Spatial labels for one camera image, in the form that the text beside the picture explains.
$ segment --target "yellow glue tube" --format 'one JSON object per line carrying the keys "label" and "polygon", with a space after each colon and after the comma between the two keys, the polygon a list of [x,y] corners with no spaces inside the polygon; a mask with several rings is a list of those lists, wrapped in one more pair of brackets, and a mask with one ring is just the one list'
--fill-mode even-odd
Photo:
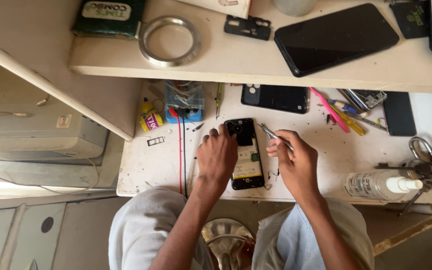
{"label": "yellow glue tube", "polygon": [[153,130],[163,125],[163,120],[156,111],[153,102],[144,98],[144,103],[141,105],[141,126],[144,131]]}

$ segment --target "spray bottle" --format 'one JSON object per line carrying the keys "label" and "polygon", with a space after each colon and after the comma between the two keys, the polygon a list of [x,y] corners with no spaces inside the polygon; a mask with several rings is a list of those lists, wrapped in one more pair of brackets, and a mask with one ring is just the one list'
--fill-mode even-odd
{"label": "spray bottle", "polygon": [[396,201],[422,187],[420,180],[408,179],[389,169],[350,173],[343,181],[343,188],[351,197],[369,200]]}

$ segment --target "man's leg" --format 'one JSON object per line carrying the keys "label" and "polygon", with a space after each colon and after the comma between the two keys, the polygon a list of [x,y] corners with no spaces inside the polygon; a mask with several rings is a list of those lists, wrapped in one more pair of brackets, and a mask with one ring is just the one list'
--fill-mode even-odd
{"label": "man's leg", "polygon": [[[363,269],[374,268],[373,245],[363,216],[351,204],[327,197],[331,217]],[[323,270],[315,234],[298,204],[261,221],[254,249],[253,270]]]}
{"label": "man's leg", "polygon": [[[170,189],[153,187],[129,200],[114,216],[109,233],[111,270],[146,270],[176,223],[187,199]],[[213,270],[201,236],[191,269]]]}

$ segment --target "pink handle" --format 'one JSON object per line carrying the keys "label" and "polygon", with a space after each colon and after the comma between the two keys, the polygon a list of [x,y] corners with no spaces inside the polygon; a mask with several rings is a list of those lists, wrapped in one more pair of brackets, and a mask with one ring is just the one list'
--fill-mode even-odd
{"label": "pink handle", "polygon": [[326,101],[326,98],[323,95],[321,95],[320,93],[318,93],[314,88],[309,87],[309,89],[311,90],[311,92],[313,92],[315,95],[317,95],[319,97],[319,99],[321,100],[321,103],[326,107],[326,109],[329,111],[329,113],[333,116],[334,120],[336,120],[336,123],[338,123],[338,125],[344,130],[344,132],[349,133],[350,130],[346,126],[345,122],[329,106],[328,102]]}

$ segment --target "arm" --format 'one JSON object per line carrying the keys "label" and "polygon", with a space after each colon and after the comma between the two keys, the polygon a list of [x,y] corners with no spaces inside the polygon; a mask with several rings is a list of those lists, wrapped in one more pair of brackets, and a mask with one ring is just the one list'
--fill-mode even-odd
{"label": "arm", "polygon": [[223,194],[238,160],[236,135],[225,125],[211,129],[196,156],[199,175],[188,202],[159,249],[149,270],[187,270],[209,212]]}
{"label": "arm", "polygon": [[360,270],[361,266],[341,236],[327,202],[319,192],[316,177],[318,152],[294,131],[278,130],[274,133],[289,141],[294,151],[281,139],[271,139],[273,145],[266,150],[270,157],[278,157],[283,182],[311,224],[326,269]]}

